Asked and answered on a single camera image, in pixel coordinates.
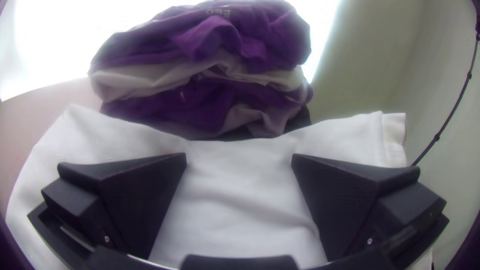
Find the black plastic mount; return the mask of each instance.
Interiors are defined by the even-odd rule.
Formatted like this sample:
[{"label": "black plastic mount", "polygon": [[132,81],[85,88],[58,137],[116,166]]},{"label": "black plastic mount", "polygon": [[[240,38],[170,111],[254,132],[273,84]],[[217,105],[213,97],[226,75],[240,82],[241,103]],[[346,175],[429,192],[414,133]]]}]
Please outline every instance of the black plastic mount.
[{"label": "black plastic mount", "polygon": [[[155,216],[149,213],[160,212],[161,218],[155,219],[151,232],[140,234],[154,235],[156,239],[185,170],[185,154],[121,162],[59,165],[60,179],[42,190],[45,203],[28,218],[70,269],[171,270],[144,261],[138,255],[131,256],[135,254],[126,251],[132,245],[125,240],[128,238],[124,237],[124,230],[135,235],[140,225],[133,222],[126,228],[118,222],[131,222],[123,219],[124,214],[140,207],[149,211],[137,215],[142,222],[149,222]],[[292,169],[331,261],[312,270],[406,269],[431,247],[449,222],[441,213],[445,201],[417,182],[420,174],[417,167],[380,168],[294,154]],[[146,191],[148,187],[157,189]],[[73,201],[77,203],[69,202],[65,194],[75,197]],[[123,200],[133,203],[122,204]],[[99,218],[105,213],[110,220]],[[109,226],[117,230],[117,240],[115,234],[108,232]],[[105,232],[114,238],[109,243],[103,241]],[[124,241],[126,250],[117,244],[118,240]],[[143,243],[145,246],[138,247],[146,259],[153,243]],[[189,255],[180,269],[298,270],[298,267],[289,255],[260,258]]]}]

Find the beige wall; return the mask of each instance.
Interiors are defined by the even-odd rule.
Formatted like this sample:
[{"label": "beige wall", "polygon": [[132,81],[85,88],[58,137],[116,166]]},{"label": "beige wall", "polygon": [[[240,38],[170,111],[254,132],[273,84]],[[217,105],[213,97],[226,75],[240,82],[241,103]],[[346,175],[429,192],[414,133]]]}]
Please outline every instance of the beige wall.
[{"label": "beige wall", "polygon": [[[439,130],[462,88],[475,45],[471,0],[427,0],[421,28],[398,88],[384,107],[407,117],[410,161]],[[463,242],[480,208],[480,56],[473,79],[441,139],[419,164],[420,181],[446,199],[450,224],[434,246],[443,269]]]},{"label": "beige wall", "polygon": [[314,122],[376,111],[396,88],[424,0],[342,0],[312,82]]}]

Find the bright window light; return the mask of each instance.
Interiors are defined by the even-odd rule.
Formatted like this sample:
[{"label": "bright window light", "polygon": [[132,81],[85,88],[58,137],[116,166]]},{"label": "bright window light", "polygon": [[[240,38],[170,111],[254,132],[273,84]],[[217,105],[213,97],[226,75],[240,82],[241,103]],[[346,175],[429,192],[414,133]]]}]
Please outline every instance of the bright window light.
[{"label": "bright window light", "polygon": [[[312,53],[303,65],[309,82],[317,69],[339,1],[322,0],[314,4],[311,0],[289,1],[310,24]],[[0,47],[0,73],[4,73],[0,74],[0,99],[85,77],[93,55],[111,34],[148,21],[173,3],[178,6],[199,2],[9,0],[4,18],[0,19],[0,30],[11,28],[11,33],[0,31],[0,40],[9,43]]]}]

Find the stack of clothes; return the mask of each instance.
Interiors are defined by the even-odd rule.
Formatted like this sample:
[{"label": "stack of clothes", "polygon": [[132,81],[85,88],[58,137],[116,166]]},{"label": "stack of clothes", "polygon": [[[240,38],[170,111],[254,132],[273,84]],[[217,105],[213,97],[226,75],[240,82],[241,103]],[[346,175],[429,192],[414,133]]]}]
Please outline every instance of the stack of clothes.
[{"label": "stack of clothes", "polygon": [[173,6],[91,61],[101,112],[189,140],[271,138],[311,124],[310,27],[283,0]]}]

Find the black cord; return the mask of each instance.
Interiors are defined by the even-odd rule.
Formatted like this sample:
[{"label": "black cord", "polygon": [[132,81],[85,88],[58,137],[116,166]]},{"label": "black cord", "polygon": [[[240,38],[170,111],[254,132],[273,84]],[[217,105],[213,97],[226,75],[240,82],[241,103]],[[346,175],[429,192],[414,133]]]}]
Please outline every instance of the black cord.
[{"label": "black cord", "polygon": [[476,35],[476,41],[475,41],[475,49],[473,50],[473,57],[471,58],[470,70],[469,70],[468,73],[466,74],[465,83],[463,83],[463,88],[462,88],[461,91],[460,91],[460,95],[458,96],[458,98],[457,98],[457,100],[456,100],[456,102],[455,102],[455,105],[454,105],[453,108],[451,109],[450,114],[449,114],[448,117],[446,118],[445,122],[444,122],[443,125],[441,126],[440,130],[438,131],[438,133],[435,134],[435,136],[434,136],[433,139],[430,141],[430,143],[428,144],[428,146],[427,146],[427,147],[425,148],[425,150],[423,150],[423,152],[415,159],[415,161],[412,163],[412,165],[417,165],[417,164],[424,158],[424,156],[429,152],[429,150],[434,146],[434,144],[440,140],[440,135],[442,134],[442,132],[444,132],[445,128],[447,127],[447,125],[449,124],[450,120],[452,119],[452,116],[454,116],[454,113],[455,113],[455,111],[457,110],[457,108],[458,108],[458,106],[459,106],[459,104],[460,104],[460,101],[461,101],[462,98],[464,97],[465,89],[467,89],[467,86],[469,85],[469,81],[470,81],[470,79],[472,78],[472,70],[474,69],[475,56],[477,55],[477,47],[479,46],[479,40],[480,40],[480,34],[477,34],[477,35]]}]

